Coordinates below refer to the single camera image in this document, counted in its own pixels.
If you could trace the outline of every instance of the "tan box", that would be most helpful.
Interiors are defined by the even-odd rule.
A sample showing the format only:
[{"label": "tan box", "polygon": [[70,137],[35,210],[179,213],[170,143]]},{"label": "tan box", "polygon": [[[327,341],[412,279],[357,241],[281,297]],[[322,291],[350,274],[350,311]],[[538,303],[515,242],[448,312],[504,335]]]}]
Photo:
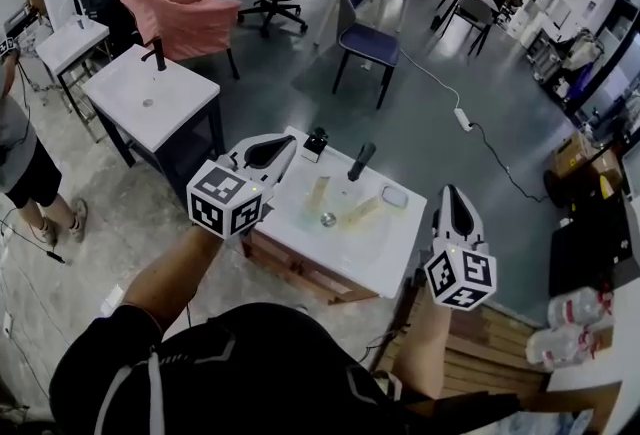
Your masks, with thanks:
[{"label": "tan box", "polygon": [[606,151],[595,160],[591,167],[598,175],[604,175],[611,187],[617,191],[622,186],[622,169],[620,162],[612,150]]},{"label": "tan box", "polygon": [[560,179],[567,177],[596,152],[597,150],[591,146],[589,140],[582,133],[576,131],[555,152],[556,174]]}]

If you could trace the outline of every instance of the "pink chair cover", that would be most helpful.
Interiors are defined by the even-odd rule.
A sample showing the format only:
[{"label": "pink chair cover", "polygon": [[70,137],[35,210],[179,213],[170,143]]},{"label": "pink chair cover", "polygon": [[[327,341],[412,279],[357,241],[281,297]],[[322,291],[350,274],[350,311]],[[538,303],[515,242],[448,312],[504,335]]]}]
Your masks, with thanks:
[{"label": "pink chair cover", "polygon": [[162,39],[165,55],[183,60],[231,47],[238,0],[120,0],[133,14],[146,45]]}]

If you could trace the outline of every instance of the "gray shirt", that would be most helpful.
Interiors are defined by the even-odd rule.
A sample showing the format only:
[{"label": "gray shirt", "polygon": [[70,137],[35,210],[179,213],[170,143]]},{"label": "gray shirt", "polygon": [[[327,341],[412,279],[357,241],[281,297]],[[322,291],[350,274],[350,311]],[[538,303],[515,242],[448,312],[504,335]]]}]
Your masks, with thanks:
[{"label": "gray shirt", "polygon": [[[4,66],[0,64],[0,93],[4,87],[4,80]],[[16,142],[24,138],[27,126],[29,128],[27,137],[24,142],[16,145]],[[33,126],[15,99],[11,95],[0,99],[0,145],[13,147],[7,153],[5,162],[0,166],[0,192],[11,191],[11,188],[25,173],[33,157],[37,140],[38,137]]]}]

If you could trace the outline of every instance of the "gray floor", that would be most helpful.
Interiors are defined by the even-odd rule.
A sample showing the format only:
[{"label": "gray floor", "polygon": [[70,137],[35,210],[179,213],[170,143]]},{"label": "gray floor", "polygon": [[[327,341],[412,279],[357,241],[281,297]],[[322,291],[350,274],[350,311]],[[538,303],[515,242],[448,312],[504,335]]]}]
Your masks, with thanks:
[{"label": "gray floor", "polygon": [[[245,5],[250,1],[243,0]],[[363,70],[353,59],[340,90],[331,85],[341,52],[334,45],[332,21],[322,45],[312,40],[330,0],[300,0],[309,32],[278,18],[271,38],[256,31],[260,16],[247,18],[233,37],[242,79],[231,78],[224,54],[189,65],[220,83],[227,144],[287,125],[301,130],[323,126],[330,143],[355,156],[363,142],[378,147],[371,166],[427,197],[417,250],[430,242],[430,220],[443,185],[453,183],[480,211],[498,258],[495,300],[514,312],[542,321],[551,232],[556,213],[550,203],[524,199],[511,186],[476,130],[462,131],[452,113],[454,96],[402,58],[384,106],[375,110],[382,71]],[[531,78],[523,50],[501,31],[493,31],[478,59],[467,61],[472,39],[454,21],[434,41],[428,27],[438,0],[411,0],[400,35],[403,48],[445,83],[456,88],[467,115],[481,123],[515,178],[542,195],[541,174],[552,149],[571,126]],[[383,28],[393,31],[399,5],[389,0]],[[44,84],[37,64],[28,71]],[[14,95],[20,92],[14,88]],[[188,226],[186,215],[166,182],[146,164],[128,169],[108,140],[94,144],[53,95],[46,107],[30,95],[32,121],[63,172],[62,193],[84,196],[90,205],[87,239],[81,246],[63,239],[57,251],[63,266],[12,235],[2,241],[0,309],[14,316],[12,339],[0,337],[0,376],[25,404],[46,404],[46,389],[68,345],[93,318],[108,312],[109,295],[126,289],[135,273],[168,248]],[[102,133],[96,123],[95,128]],[[9,205],[0,199],[0,212]],[[15,213],[8,218],[29,234]],[[249,301],[304,303],[353,356],[380,335],[394,301],[379,299],[327,307],[310,295],[248,263],[233,243],[216,259],[192,303],[194,322]],[[172,332],[186,326],[184,315]]]},{"label": "gray floor", "polygon": [[[244,7],[254,0],[243,0]],[[215,77],[229,86],[223,97],[229,142],[256,129],[279,131],[324,127],[331,145],[355,157],[365,141],[378,147],[371,166],[428,199],[416,248],[430,243],[431,217],[445,184],[455,184],[480,212],[498,258],[499,286],[494,299],[520,315],[545,319],[551,233],[557,213],[548,201],[525,199],[509,183],[477,129],[465,133],[453,115],[455,96],[401,57],[385,103],[375,110],[382,68],[361,68],[350,59],[338,93],[331,95],[342,51],[335,45],[335,21],[319,48],[312,43],[330,0],[300,0],[309,24],[282,17],[262,39],[262,23],[249,15],[235,34],[234,54],[242,81],[229,78],[223,57]],[[429,25],[440,0],[410,0],[400,35],[403,49],[461,96],[470,120],[482,124],[487,138],[525,191],[544,196],[542,172],[552,150],[572,130],[561,111],[542,92],[524,59],[524,49],[494,28],[482,54],[467,58],[476,33],[455,19],[447,34],[434,38]],[[369,7],[365,18],[374,16]],[[393,33],[398,0],[387,0],[382,29]]]}]

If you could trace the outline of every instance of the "water bottle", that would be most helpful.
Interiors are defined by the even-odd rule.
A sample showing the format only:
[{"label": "water bottle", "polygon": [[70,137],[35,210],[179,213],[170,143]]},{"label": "water bottle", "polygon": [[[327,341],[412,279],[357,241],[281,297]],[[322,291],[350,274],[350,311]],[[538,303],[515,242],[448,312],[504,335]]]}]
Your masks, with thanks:
[{"label": "water bottle", "polygon": [[549,326],[556,328],[567,323],[592,325],[610,312],[612,295],[583,287],[566,295],[556,296],[549,302]]},{"label": "water bottle", "polygon": [[540,330],[527,341],[527,361],[553,371],[584,362],[592,354],[593,345],[589,329],[575,323]]}]

